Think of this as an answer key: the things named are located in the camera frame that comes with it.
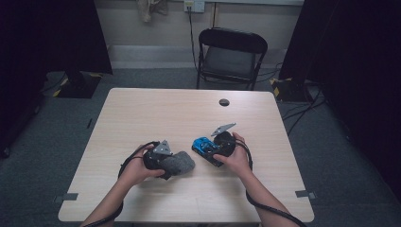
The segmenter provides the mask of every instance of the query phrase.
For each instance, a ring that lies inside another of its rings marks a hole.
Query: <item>gray carpet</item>
[[[44,93],[39,113],[10,147],[10,157],[0,160],[0,226],[77,226],[58,220],[61,204],[54,199],[67,192],[110,89],[194,89],[196,85],[194,69],[113,71],[113,76],[101,80],[92,99],[54,98],[56,87]],[[62,73],[48,77],[44,87],[57,82]],[[201,89],[245,90],[245,86],[202,82]],[[265,80],[258,82],[255,90],[271,91],[271,87]],[[316,95],[317,88],[310,92]],[[278,106],[282,115],[306,108],[300,103]],[[285,120],[287,130],[296,119]],[[341,121],[326,104],[307,112],[289,135],[306,189],[317,196],[311,200],[315,220],[307,226],[401,226],[399,202],[346,136]]]

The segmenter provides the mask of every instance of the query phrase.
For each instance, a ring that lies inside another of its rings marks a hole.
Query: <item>person's left hand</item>
[[[129,187],[132,187],[141,183],[148,177],[159,177],[165,174],[165,171],[162,169],[147,169],[145,167],[143,157],[145,151],[149,148],[153,148],[153,145],[144,147],[133,156],[133,159],[127,164],[118,181],[121,181],[122,183],[127,184]]]

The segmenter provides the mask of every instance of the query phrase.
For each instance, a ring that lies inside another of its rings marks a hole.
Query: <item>forearm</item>
[[[271,192],[254,176],[251,171],[246,171],[239,176],[240,180],[244,184],[251,198],[261,204],[273,207],[289,214],[288,209],[277,200]],[[283,218],[270,211],[256,208],[256,212],[259,215],[263,226],[298,226],[291,220]]]
[[[131,187],[128,184],[117,181],[106,197],[80,226],[91,224],[112,215],[119,208],[130,189]],[[113,226],[113,220],[102,226]]]

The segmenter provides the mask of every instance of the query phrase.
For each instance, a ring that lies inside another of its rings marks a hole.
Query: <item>chair backrest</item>
[[[265,54],[268,43],[261,36],[240,30],[222,27],[207,28],[199,36],[200,49],[203,44],[243,52]]]

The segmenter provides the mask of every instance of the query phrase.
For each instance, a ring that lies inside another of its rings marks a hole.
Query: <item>wooden table top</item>
[[[219,101],[226,98],[230,105]],[[275,103],[267,92],[114,88],[109,92],[64,201],[62,221],[84,221],[116,181],[120,165],[150,141],[167,140],[172,152],[186,151],[193,171],[168,181],[152,178],[133,187],[116,221],[260,222],[241,181],[226,166],[214,167],[191,150],[195,139],[221,125],[245,138],[253,172],[289,212],[310,222],[305,186]]]

